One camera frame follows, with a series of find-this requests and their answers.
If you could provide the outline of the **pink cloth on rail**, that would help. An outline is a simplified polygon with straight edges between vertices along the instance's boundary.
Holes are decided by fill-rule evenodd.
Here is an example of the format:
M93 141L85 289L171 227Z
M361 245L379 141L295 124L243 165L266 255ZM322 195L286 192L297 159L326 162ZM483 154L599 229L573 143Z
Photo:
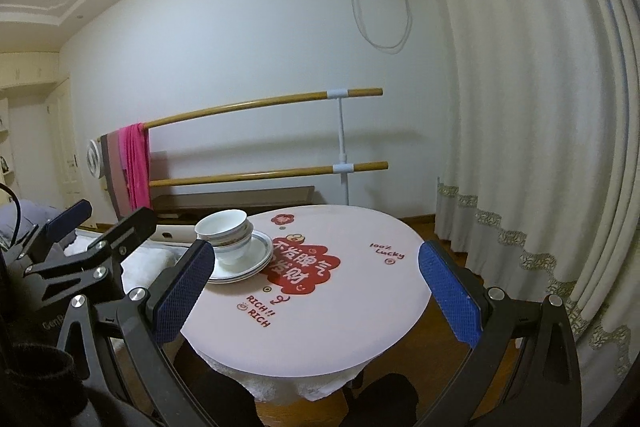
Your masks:
M122 172L132 210L151 207L149 130L142 122L118 130Z

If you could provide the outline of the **cream curtain with trim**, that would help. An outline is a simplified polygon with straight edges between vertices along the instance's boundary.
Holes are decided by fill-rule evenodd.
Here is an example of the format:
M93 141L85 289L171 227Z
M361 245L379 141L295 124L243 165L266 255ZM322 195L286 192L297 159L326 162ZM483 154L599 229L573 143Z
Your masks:
M436 231L511 297L560 296L592 423L639 354L639 0L436 0Z

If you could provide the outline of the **upper wooden barre rail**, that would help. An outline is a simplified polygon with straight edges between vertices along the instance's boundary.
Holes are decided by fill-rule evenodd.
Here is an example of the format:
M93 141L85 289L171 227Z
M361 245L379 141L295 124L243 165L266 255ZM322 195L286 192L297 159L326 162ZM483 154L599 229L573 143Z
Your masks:
M329 100L341 100L342 98L373 98L382 96L382 88L357 88L357 89L330 89L326 91L314 91L306 93L296 93L288 95L270 96L270 98L258 98L244 102L236 102L224 105L217 105L191 112L180 113L164 118L154 119L143 124L145 129L167 126L168 124L178 124L178 122L189 121L208 116L216 116L228 113L242 112L242 110L258 109L271 106L290 105L306 102L319 102Z

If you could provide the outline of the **brown cloth on rail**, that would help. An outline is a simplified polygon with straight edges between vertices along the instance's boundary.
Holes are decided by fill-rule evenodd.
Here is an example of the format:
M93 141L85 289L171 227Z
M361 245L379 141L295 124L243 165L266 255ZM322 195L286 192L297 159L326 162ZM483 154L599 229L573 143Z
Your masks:
M129 215L131 209L124 169L120 160L118 132L113 131L102 135L100 145L107 192L117 218L122 219Z

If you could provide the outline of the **white round fan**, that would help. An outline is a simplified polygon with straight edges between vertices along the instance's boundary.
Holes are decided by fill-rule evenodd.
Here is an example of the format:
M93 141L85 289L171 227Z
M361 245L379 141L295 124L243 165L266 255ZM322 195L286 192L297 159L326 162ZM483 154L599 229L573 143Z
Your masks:
M93 178L104 176L104 161L102 147L99 140L90 140L87 146L86 161L88 170Z

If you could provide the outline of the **white bed cover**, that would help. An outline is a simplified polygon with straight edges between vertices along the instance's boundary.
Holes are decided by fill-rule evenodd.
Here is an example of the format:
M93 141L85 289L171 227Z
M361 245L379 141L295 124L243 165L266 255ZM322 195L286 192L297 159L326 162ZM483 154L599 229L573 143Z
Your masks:
M100 234L93 231L77 229L75 238L61 246L66 257L78 255L86 251L89 245ZM166 268L173 267L188 246L184 244L163 244L146 241L125 260L122 260L122 290L125 293L136 287L149 288Z

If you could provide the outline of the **grey pillow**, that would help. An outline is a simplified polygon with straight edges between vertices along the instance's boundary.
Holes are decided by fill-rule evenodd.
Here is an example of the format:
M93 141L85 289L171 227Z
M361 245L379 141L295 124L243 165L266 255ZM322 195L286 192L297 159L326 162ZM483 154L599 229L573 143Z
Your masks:
M32 231L35 225L44 225L48 220L55 218L61 213L60 210L48 206L40 205L31 200L21 199L21 219L16 239L19 241L26 234ZM9 247L12 242L16 223L16 208L10 202L0 208L0 234L1 245Z

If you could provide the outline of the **white plate grey rim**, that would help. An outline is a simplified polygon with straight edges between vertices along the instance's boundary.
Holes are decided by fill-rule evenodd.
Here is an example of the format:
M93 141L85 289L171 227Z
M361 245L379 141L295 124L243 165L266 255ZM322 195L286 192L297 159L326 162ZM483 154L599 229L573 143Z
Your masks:
M254 231L242 242L214 249L215 265L208 281L211 284L231 284L246 280L262 271L273 255L269 235Z

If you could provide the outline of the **white bowl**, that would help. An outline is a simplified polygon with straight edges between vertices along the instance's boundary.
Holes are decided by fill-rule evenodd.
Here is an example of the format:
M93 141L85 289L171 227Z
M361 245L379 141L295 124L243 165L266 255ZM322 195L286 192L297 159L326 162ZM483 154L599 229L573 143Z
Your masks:
M247 214L239 209L221 210L198 221L194 225L194 232L199 239L213 241L215 243L233 242L238 237L243 237L250 222Z
M195 225L194 231L197 239L203 239L215 247L221 247L245 239L250 234L250 222L246 219L238 222L203 219Z
M216 259L224 265L233 265L247 252L254 231L253 225L242 225L238 231L226 236L213 234L198 234L197 239L206 241L214 248Z

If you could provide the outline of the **white barre stand post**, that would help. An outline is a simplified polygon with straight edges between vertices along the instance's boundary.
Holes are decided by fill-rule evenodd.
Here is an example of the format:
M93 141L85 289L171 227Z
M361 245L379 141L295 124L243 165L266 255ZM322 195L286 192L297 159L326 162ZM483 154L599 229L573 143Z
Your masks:
M349 175L354 171L354 166L349 164L345 142L345 124L343 100L348 97L347 89L331 89L326 92L329 100L335 100L337 104L337 141L338 141L338 161L334 166L334 172L340 176L341 188L344 196L344 204L350 204L349 198Z

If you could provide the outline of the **lower wooden barre rail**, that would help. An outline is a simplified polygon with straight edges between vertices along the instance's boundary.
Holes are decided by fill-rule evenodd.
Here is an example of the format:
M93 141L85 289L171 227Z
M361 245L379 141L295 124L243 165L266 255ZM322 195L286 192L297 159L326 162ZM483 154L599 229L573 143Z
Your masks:
M387 161L356 162L356 164L335 164L316 167L252 171L239 173L214 174L213 176L189 176L189 178L171 178L151 180L149 187L188 186L231 182L250 182L273 179L301 178L302 176L331 176L331 174L352 174L357 172L381 171L388 169Z

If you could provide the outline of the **wooden barre rail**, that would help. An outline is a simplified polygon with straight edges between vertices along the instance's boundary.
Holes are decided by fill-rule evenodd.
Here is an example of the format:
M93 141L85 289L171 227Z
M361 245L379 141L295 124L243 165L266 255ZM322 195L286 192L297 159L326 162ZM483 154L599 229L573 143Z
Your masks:
M214 174L213 176L189 176L189 178L171 178L151 180L149 187L188 186L231 182L250 182L273 179L301 178L302 176L331 176L331 174L352 174L357 172L381 171L388 169L387 161L356 162L356 164L335 164L316 167L252 171L239 173Z
M143 124L145 129L167 126L168 124L178 124L178 122L189 121L208 116L216 116L228 113L242 112L242 110L258 109L271 106L290 105L306 102L319 102L329 100L341 100L342 98L373 98L382 96L382 88L357 88L357 89L330 89L326 91L314 91L306 93L296 93L288 95L270 96L270 98L258 98L244 102L236 102L224 105L217 105L191 112L180 113L164 118L154 119Z

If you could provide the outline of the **cream wardrobe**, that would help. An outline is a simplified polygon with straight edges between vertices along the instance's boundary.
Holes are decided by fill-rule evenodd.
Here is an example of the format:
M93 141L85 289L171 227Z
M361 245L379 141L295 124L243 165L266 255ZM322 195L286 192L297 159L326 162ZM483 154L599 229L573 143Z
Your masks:
M1 154L24 199L64 209L84 196L70 75L57 53L1 54Z

